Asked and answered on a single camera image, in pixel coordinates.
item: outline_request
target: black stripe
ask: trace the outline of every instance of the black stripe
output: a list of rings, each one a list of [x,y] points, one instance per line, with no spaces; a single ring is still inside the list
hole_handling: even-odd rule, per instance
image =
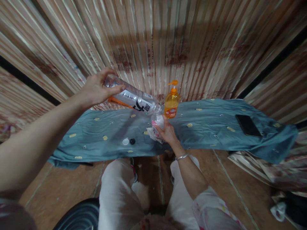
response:
[[[7,61],[4,57],[0,56],[0,66],[4,68],[7,72],[12,74],[14,77],[19,79],[21,82],[29,86],[39,95],[41,95],[46,100],[50,101],[55,106],[61,104],[57,99],[51,96],[48,92],[46,92],[42,87],[32,81],[28,76],[26,76],[23,72],[13,66],[9,61]]]
[[[304,120],[300,123],[296,123],[295,125],[296,125],[297,129],[305,128],[305,127],[307,127],[307,120]]]
[[[278,65],[280,65],[307,38],[307,26],[277,55],[276,58],[247,86],[237,97],[245,98],[260,82],[263,81]]]

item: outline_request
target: fingers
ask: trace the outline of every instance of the fingers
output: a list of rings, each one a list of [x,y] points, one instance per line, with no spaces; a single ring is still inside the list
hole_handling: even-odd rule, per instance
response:
[[[158,132],[159,132],[160,134],[163,132],[163,130],[162,130],[159,126],[154,125],[154,127],[158,130]]]
[[[109,68],[109,67],[106,67],[102,71],[97,73],[97,75],[100,77],[101,80],[104,80],[108,74],[114,74],[114,75],[118,76],[116,71],[114,69]]]
[[[165,115],[162,115],[163,116],[163,120],[164,120],[164,124],[167,124],[169,123],[169,120],[168,118],[165,116]]]
[[[119,85],[119,86],[115,86],[112,88],[107,88],[106,90],[108,91],[109,96],[112,96],[114,94],[119,94],[121,92],[123,92],[126,89],[126,86],[124,85]]]

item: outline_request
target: orange label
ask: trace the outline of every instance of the orange label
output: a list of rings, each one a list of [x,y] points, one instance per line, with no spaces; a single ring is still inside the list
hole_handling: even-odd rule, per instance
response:
[[[174,118],[176,116],[176,113],[177,113],[177,108],[171,108],[171,109],[165,111],[165,115],[168,118]]]
[[[113,104],[123,105],[123,106],[130,108],[130,109],[133,109],[130,105],[127,105],[124,102],[121,102],[120,100],[116,99],[115,97],[109,97],[108,102],[113,103]]]

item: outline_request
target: wooden floor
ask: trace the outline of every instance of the wooden floor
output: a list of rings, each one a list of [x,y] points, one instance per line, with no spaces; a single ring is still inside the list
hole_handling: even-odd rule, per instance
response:
[[[222,150],[191,149],[212,188],[226,202],[247,229],[291,230],[287,220],[278,222],[270,212],[271,188],[227,159]],[[166,207],[173,185],[170,181],[171,154],[135,158],[138,184],[134,185],[145,210]],[[20,203],[34,217],[38,229],[53,229],[60,218],[78,202],[98,197],[101,176],[111,161],[75,170],[55,168],[47,163],[22,196]]]

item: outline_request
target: leg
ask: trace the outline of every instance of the leg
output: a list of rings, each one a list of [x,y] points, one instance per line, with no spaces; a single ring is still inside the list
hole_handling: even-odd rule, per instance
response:
[[[190,156],[190,158],[199,168],[198,160],[193,156]],[[192,211],[193,200],[185,188],[177,161],[174,161],[170,165],[170,170],[172,172],[172,176],[175,178],[175,181],[173,193],[170,198],[165,217],[172,221],[178,229],[199,230]]]
[[[144,217],[131,189],[133,181],[129,159],[116,159],[107,166],[101,178],[99,230],[130,229]]]

